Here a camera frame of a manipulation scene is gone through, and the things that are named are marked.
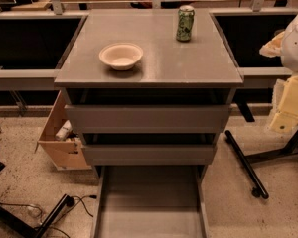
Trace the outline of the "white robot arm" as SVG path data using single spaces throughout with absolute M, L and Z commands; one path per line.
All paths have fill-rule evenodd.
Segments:
M 280 57 L 282 65 L 293 72 L 286 81 L 277 80 L 275 84 L 269 125 L 272 131 L 287 133 L 298 125 L 298 14 L 259 53 L 269 58 Z

